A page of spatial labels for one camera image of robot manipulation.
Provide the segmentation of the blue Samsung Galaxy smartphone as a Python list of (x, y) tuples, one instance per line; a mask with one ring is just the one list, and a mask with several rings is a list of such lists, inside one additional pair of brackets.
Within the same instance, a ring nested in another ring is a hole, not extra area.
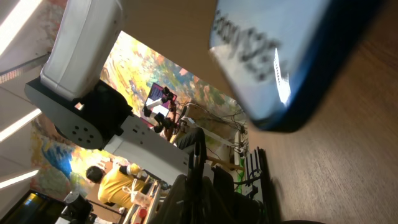
[(258, 129), (299, 130), (380, 0), (219, 0), (209, 51)]

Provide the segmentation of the distant robot arm setup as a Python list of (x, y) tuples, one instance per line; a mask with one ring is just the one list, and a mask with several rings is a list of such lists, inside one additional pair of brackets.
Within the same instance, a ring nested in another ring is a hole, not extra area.
[(175, 110), (170, 110), (169, 105), (175, 102), (177, 95), (172, 93), (167, 87), (153, 83), (149, 95), (144, 103), (142, 112), (147, 118), (153, 118), (157, 122), (154, 126), (156, 133), (161, 133), (163, 129), (174, 126), (174, 122), (167, 115)]

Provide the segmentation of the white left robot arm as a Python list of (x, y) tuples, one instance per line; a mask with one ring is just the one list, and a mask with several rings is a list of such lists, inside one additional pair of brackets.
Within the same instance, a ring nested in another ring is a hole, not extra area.
[(107, 150), (169, 184), (180, 175), (213, 179), (205, 147), (187, 153), (160, 137), (100, 79), (127, 8), (127, 1), (68, 1), (50, 57), (25, 94), (61, 135), (82, 148)]

